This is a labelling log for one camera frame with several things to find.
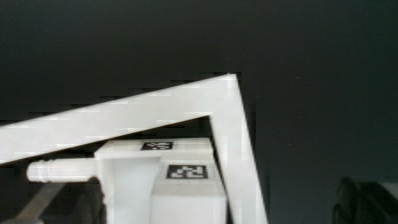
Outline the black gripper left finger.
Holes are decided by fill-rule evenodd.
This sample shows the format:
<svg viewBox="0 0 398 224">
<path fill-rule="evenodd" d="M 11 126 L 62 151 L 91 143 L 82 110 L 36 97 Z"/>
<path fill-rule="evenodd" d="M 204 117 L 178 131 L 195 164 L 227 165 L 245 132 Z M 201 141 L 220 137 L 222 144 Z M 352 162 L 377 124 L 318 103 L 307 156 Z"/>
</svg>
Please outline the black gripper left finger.
<svg viewBox="0 0 398 224">
<path fill-rule="evenodd" d="M 0 181 L 0 224 L 21 212 L 44 184 L 23 179 Z M 101 184 L 96 178 L 68 183 L 39 215 L 43 224 L 107 224 Z"/>
</svg>

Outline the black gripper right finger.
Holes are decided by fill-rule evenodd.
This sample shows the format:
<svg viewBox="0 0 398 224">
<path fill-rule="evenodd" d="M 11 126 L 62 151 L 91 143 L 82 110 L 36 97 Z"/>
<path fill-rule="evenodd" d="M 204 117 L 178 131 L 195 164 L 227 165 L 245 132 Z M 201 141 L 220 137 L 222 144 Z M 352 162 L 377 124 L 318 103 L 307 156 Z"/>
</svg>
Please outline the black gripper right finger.
<svg viewBox="0 0 398 224">
<path fill-rule="evenodd" d="M 341 179 L 334 224 L 398 224 L 398 182 Z"/>
</svg>

